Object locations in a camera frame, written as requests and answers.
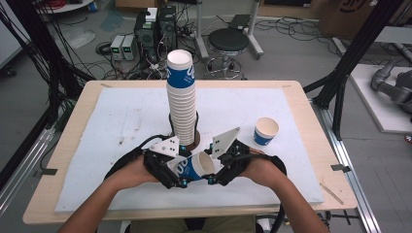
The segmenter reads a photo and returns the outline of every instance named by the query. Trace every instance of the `stool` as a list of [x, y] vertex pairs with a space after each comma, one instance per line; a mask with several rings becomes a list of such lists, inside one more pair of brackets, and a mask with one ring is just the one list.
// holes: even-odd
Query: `stool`
[[209, 60], [206, 64], [207, 73], [204, 76], [211, 75], [226, 80], [240, 76], [244, 80], [242, 66], [230, 56], [242, 53], [248, 44], [248, 37], [235, 29], [222, 28], [210, 33], [207, 41], [208, 47], [222, 56]]

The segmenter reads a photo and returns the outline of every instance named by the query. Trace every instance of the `computer tower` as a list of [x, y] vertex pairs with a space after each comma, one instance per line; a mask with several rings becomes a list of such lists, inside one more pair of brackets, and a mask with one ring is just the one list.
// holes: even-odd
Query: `computer tower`
[[152, 63], [157, 63], [157, 49], [160, 36], [158, 17], [156, 18], [156, 21], [146, 21], [146, 13], [147, 11], [143, 10], [136, 17], [134, 34], [137, 40], [139, 53], [143, 52], [141, 55], [145, 55]]
[[176, 36], [176, 7], [166, 6], [160, 9], [159, 24], [161, 42], [168, 51], [178, 48]]

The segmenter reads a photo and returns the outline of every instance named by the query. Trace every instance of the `forearm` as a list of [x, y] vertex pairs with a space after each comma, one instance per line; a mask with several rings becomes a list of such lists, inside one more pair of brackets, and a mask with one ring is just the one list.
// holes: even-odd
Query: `forearm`
[[278, 181], [272, 184], [270, 188], [281, 200], [293, 232], [328, 232], [318, 215], [316, 215], [294, 184], [281, 173], [276, 174], [276, 177]]
[[118, 190], [103, 183], [73, 213], [58, 232], [95, 232]]

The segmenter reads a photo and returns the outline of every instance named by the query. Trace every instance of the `blue paper cup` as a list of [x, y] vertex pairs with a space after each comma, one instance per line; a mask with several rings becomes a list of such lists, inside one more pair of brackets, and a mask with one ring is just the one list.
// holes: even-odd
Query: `blue paper cup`
[[201, 151], [179, 162], [174, 171], [180, 178], [199, 181], [202, 176], [215, 173], [215, 165], [209, 154]]
[[255, 124], [254, 141], [259, 146], [267, 146], [279, 132], [279, 124], [270, 117], [262, 117]]
[[172, 50], [167, 54], [167, 83], [174, 88], [188, 88], [194, 84], [193, 60], [186, 50]]

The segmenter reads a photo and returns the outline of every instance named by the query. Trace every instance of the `electronic equipment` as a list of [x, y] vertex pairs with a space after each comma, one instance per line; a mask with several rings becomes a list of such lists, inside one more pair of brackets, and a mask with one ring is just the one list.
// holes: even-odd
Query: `electronic equipment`
[[116, 36], [115, 40], [110, 45], [112, 51], [112, 57], [114, 60], [124, 60], [123, 50], [121, 45], [123, 44], [124, 36]]
[[146, 21], [147, 10], [143, 10], [136, 17], [134, 35], [138, 43], [141, 56], [146, 56], [152, 63], [157, 63], [157, 46], [159, 43], [159, 26], [155, 21]]
[[159, 14], [161, 42], [168, 51], [178, 48], [176, 37], [176, 7], [166, 6]]
[[146, 21], [155, 21], [157, 19], [157, 8], [148, 8], [146, 12]]
[[133, 35], [127, 35], [124, 37], [121, 48], [123, 49], [123, 56], [125, 60], [134, 60], [137, 53], [137, 44]]

